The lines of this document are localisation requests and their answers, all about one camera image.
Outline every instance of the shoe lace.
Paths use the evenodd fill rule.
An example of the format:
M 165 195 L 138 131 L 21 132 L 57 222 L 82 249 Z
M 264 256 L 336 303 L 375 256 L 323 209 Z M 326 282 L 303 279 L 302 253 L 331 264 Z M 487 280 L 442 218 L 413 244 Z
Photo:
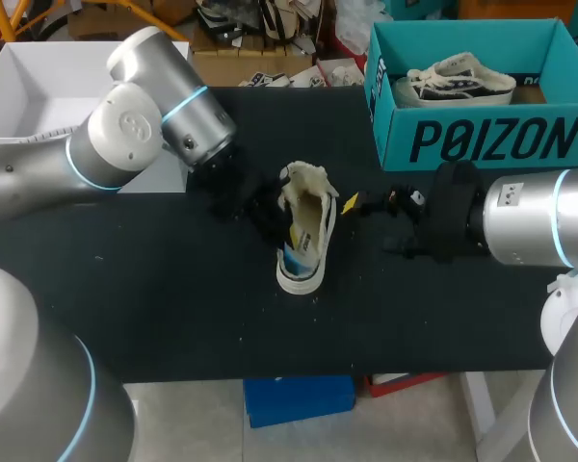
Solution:
M 445 87 L 448 80 L 439 75 L 434 70 L 434 67 L 429 67 L 426 70 L 412 69 L 407 73 L 410 83 L 417 88 L 424 87 Z

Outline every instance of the gray robot arm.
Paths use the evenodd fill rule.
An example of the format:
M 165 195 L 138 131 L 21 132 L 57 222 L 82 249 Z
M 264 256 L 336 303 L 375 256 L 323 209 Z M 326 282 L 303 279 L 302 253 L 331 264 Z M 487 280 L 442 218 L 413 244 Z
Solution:
M 0 145 L 0 219 L 112 195 L 160 154 L 163 139 L 233 217 L 261 185 L 238 155 L 236 127 L 155 27 L 125 40 L 107 67 L 117 86 L 72 135 Z
M 72 134 L 0 144 L 0 219 L 113 195 L 161 153 L 160 126 L 145 91 L 119 84 Z

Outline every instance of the tiled floor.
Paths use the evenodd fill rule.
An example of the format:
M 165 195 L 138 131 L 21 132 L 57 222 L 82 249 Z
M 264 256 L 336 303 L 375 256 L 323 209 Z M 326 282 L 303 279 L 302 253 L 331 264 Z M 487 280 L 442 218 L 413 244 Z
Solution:
M 139 402 L 136 462 L 475 461 L 455 375 L 382 398 L 360 396 L 348 413 L 255 430 L 241 380 L 127 390 Z

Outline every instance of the black table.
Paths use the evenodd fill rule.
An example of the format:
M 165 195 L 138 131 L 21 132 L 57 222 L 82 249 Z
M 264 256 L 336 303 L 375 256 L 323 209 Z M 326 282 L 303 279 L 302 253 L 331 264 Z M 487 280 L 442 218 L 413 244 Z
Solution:
M 299 159 L 345 198 L 392 181 L 428 192 L 431 173 L 381 171 L 363 89 L 216 94 L 270 174 Z M 193 192 L 124 194 L 0 223 L 0 268 L 124 382 L 547 367 L 539 315 L 555 270 L 381 251 L 408 229 L 340 219 L 323 286 L 300 297 L 279 288 L 249 222 L 218 225 Z

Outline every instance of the sneaker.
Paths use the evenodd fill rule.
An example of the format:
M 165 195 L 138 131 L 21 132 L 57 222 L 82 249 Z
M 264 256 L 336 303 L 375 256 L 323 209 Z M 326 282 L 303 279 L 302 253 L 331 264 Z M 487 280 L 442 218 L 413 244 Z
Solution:
M 399 108 L 503 106 L 510 104 L 515 87 L 513 77 L 460 53 L 426 70 L 410 70 L 392 92 Z
M 323 167 L 293 162 L 280 173 L 289 178 L 278 205 L 291 208 L 293 222 L 284 246 L 278 250 L 276 279 L 285 292 L 306 295 L 324 280 L 329 237 L 336 222 L 338 192 Z

